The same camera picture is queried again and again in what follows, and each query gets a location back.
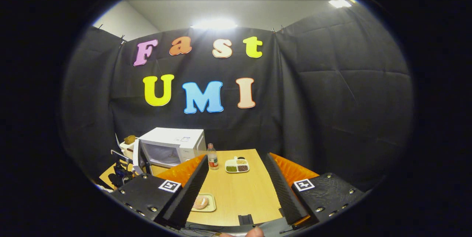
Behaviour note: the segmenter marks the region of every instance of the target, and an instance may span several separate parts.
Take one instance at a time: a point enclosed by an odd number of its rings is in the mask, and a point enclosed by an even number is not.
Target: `pink letter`
[[[153,39],[149,42],[142,42],[138,44],[138,54],[136,56],[136,61],[134,62],[133,66],[142,66],[146,64],[147,60],[145,57],[149,57],[152,53],[152,47],[157,46],[157,40]]]
[[[237,106],[241,109],[252,108],[256,106],[256,103],[253,101],[253,93],[251,92],[251,84],[254,82],[254,79],[249,77],[243,77],[241,79],[236,79],[236,83],[239,85],[239,103]]]

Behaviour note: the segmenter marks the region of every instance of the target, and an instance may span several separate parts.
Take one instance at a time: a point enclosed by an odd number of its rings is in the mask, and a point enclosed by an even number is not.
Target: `finger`
[[[246,234],[246,237],[264,237],[264,232],[261,228],[256,226]]]

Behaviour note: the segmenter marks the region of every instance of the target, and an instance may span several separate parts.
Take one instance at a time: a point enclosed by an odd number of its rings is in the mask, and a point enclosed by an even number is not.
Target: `black device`
[[[180,183],[143,173],[113,191],[111,195],[132,212],[155,220],[167,211],[181,190]]]
[[[319,222],[339,216],[364,196],[364,192],[331,172],[295,181],[292,190],[310,216]]]
[[[269,153],[263,158],[263,163],[274,185],[275,193],[277,194],[287,224],[293,225],[308,216],[308,212],[297,200],[294,192],[290,190],[282,171],[280,171],[276,161]]]
[[[132,164],[132,161],[130,158],[114,150],[111,150],[111,154],[116,156],[116,164],[115,166],[113,166],[113,170],[115,170],[115,173],[109,174],[108,178],[114,186],[122,187],[131,179],[133,179],[133,173],[131,171],[128,171],[128,166]]]

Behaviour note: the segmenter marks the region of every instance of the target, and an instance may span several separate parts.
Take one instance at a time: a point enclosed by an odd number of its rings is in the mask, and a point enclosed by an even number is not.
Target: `divided plate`
[[[240,159],[240,160],[245,160],[245,161],[246,161],[246,163],[244,163],[244,164],[237,164],[237,160],[238,160],[237,157],[235,157],[234,160],[227,160],[227,161],[225,162],[225,171],[228,172],[228,173],[240,173],[240,172],[247,172],[247,171],[249,171],[249,169],[250,169],[250,168],[249,168],[249,163],[248,163],[248,161],[247,161],[246,159],[244,159],[244,158],[241,158],[241,159]],[[238,171],[238,170],[237,170],[237,167],[238,167],[238,166],[242,166],[242,165],[246,165],[246,166],[247,166],[247,170],[245,170],[245,171]],[[236,171],[228,171],[228,170],[226,170],[226,167],[227,167],[227,166],[234,166],[234,167],[236,167]]]
[[[207,205],[206,207],[204,207],[203,209],[194,209],[194,208],[192,207],[192,210],[191,210],[191,211],[196,211],[196,212],[212,212],[212,211],[215,211],[215,210],[216,210],[215,197],[214,197],[212,194],[201,193],[201,194],[198,194],[198,195],[208,197],[208,205]]]

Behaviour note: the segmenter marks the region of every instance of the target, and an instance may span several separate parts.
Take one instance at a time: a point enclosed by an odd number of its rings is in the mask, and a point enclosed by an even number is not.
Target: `yellow letter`
[[[143,79],[145,83],[145,99],[146,102],[152,106],[164,106],[170,101],[171,96],[171,81],[174,79],[174,75],[166,74],[160,77],[164,82],[164,93],[162,97],[156,98],[155,95],[155,82],[157,76],[147,76]]]
[[[257,51],[257,46],[258,45],[263,45],[263,42],[258,41],[257,37],[253,36],[253,37],[249,37],[247,39],[243,39],[243,43],[246,44],[246,54],[249,57],[259,58],[259,57],[263,56],[262,52]]]

